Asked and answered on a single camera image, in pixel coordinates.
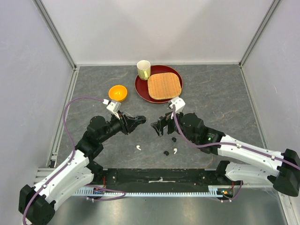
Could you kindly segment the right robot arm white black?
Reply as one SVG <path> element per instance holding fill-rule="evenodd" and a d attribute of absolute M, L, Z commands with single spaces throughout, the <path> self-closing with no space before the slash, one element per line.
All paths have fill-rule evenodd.
<path fill-rule="evenodd" d="M 291 149 L 284 152 L 263 149 L 241 142 L 225 133 L 205 126 L 195 113 L 167 113 L 151 123 L 158 136 L 164 129 L 177 132 L 192 147 L 206 154 L 229 157 L 246 163 L 246 166 L 222 161 L 215 172 L 219 184 L 229 181 L 245 183 L 266 182 L 278 192 L 297 197 L 300 192 L 300 157 Z"/>

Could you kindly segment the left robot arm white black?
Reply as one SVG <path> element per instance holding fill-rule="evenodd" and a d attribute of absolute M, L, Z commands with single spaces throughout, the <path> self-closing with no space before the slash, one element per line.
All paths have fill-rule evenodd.
<path fill-rule="evenodd" d="M 145 116 L 131 117 L 121 112 L 112 115 L 110 121 L 102 116 L 93 117 L 65 161 L 42 181 L 21 189 L 18 209 L 23 224 L 48 224 L 56 210 L 77 190 L 90 183 L 99 184 L 103 167 L 94 159 L 103 150 L 102 143 L 119 132 L 128 135 L 145 122 Z"/>

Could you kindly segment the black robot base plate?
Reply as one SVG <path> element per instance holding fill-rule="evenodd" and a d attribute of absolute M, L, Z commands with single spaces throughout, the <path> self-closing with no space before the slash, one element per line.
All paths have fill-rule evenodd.
<path fill-rule="evenodd" d="M 207 192 L 208 186 L 231 186 L 232 181 L 205 169 L 104 169 L 93 185 L 126 193 Z"/>

